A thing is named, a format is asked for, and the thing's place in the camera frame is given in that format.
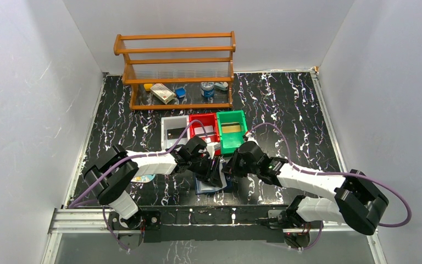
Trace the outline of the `navy blue card holder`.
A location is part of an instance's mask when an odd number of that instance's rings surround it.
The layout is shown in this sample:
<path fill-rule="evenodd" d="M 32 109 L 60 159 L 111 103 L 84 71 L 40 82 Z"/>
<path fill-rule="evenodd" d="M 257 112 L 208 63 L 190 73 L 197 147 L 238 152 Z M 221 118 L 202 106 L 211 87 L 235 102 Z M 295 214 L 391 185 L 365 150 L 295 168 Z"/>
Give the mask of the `navy blue card holder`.
<path fill-rule="evenodd" d="M 224 191 L 224 190 L 228 190 L 232 188 L 232 180 L 230 176 L 225 176 L 223 173 L 221 173 L 221 182 L 223 184 L 222 187 L 218 187 L 218 186 L 211 186 L 208 185 L 202 181 L 199 181 L 197 179 L 197 174 L 193 173 L 193 180 L 195 183 L 195 194 L 196 195 L 201 195 L 201 194 L 206 194 L 206 195 L 211 195 L 211 194 L 215 194 L 218 193 L 220 191 Z"/>

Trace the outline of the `white plastic bin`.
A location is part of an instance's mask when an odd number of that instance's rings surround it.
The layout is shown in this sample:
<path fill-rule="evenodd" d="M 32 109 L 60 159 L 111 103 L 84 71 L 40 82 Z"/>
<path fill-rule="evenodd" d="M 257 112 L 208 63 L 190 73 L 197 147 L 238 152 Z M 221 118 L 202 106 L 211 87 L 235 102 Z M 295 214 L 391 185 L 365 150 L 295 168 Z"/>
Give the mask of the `white plastic bin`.
<path fill-rule="evenodd" d="M 161 147 L 166 150 L 177 141 L 189 124 L 188 115 L 161 118 Z"/>

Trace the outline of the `green plastic bin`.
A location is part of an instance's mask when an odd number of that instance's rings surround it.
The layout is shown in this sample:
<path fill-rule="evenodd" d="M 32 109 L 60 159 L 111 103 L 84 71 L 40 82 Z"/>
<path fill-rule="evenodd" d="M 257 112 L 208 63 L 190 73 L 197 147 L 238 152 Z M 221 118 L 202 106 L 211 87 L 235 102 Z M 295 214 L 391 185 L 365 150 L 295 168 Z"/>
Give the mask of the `green plastic bin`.
<path fill-rule="evenodd" d="M 227 111 L 227 112 L 218 112 L 216 113 L 218 120 L 218 128 L 221 140 L 221 154 L 224 156 L 231 155 L 237 147 L 243 144 L 243 135 L 248 130 L 246 117 L 243 110 L 238 111 Z M 222 134 L 221 126 L 222 123 L 240 123 L 242 131 L 240 133 L 229 133 Z"/>

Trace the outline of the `red plastic bin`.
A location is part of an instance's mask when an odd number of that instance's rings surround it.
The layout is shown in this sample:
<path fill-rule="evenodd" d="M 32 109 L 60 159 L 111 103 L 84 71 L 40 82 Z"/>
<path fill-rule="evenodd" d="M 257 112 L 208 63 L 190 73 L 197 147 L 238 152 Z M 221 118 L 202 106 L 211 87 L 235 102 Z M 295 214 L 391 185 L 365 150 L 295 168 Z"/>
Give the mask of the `red plastic bin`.
<path fill-rule="evenodd" d="M 192 137 L 194 137 L 194 132 L 192 131 L 193 128 L 196 128 L 198 126 L 213 126 L 214 128 L 214 132 L 215 134 L 212 135 L 210 138 L 211 142 L 218 142 L 220 143 L 220 134 L 219 134 L 219 128 L 218 128 L 218 120 L 217 120 L 217 116 L 215 113 L 205 113 L 205 114 L 192 114 L 189 115 L 189 122 L 192 122 L 194 120 L 197 120 L 198 122 L 194 122 L 190 125 L 189 129 L 188 129 L 188 135 L 189 138 L 191 139 Z"/>

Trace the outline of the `blue toothbrush blister pack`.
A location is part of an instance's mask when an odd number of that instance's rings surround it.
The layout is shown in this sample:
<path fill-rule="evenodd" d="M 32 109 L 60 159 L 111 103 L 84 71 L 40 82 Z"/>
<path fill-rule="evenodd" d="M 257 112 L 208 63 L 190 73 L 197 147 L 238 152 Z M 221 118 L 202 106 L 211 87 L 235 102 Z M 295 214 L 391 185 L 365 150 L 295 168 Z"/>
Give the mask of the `blue toothbrush blister pack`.
<path fill-rule="evenodd" d="M 154 178 L 156 177 L 155 174 L 150 174 L 150 175 L 142 175 L 142 176 L 137 176 L 137 177 L 133 177 L 131 182 L 132 183 L 149 183 L 151 182 Z"/>

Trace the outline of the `wooden shelf rack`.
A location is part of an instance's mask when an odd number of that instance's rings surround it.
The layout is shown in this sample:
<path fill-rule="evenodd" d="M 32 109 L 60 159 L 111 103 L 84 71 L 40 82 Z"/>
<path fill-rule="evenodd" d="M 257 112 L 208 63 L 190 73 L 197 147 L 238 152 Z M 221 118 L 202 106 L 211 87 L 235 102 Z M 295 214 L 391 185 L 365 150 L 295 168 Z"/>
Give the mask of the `wooden shelf rack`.
<path fill-rule="evenodd" d="M 124 59 L 122 82 L 131 86 L 130 109 L 232 108 L 234 82 L 234 31 L 194 34 L 121 35 L 113 51 Z M 226 82 L 227 102 L 192 104 L 137 104 L 144 84 L 190 84 Z"/>

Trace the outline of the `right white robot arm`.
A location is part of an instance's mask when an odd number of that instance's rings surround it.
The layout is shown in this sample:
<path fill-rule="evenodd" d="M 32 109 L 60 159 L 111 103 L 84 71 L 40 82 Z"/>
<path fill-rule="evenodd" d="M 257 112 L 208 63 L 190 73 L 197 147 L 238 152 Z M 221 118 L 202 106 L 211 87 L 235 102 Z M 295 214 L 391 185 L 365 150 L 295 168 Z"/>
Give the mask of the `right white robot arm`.
<path fill-rule="evenodd" d="M 269 157 L 254 141 L 247 141 L 234 151 L 223 173 L 232 178 L 254 174 L 266 184 L 316 195 L 298 195 L 284 212 L 270 216 L 268 223 L 280 228 L 328 221 L 372 235 L 388 206 L 387 197 L 361 174 L 327 175 L 301 167 L 285 158 Z"/>

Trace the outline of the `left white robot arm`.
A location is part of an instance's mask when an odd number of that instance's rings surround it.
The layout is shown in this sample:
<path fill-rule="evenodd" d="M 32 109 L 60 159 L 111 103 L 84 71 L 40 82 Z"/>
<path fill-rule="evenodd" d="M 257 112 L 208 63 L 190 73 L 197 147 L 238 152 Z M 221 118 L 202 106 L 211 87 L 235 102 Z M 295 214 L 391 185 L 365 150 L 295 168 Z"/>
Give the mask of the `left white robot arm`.
<path fill-rule="evenodd" d="M 222 187 L 221 158 L 207 151 L 207 143 L 194 136 L 185 144 L 175 143 L 164 152 L 129 154 L 115 145 L 102 157 L 84 169 L 82 176 L 98 203 L 117 213 L 118 222 L 128 229 L 138 229 L 153 217 L 140 209 L 126 192 L 133 178 L 145 175 L 181 174 L 190 171 L 197 180 Z"/>

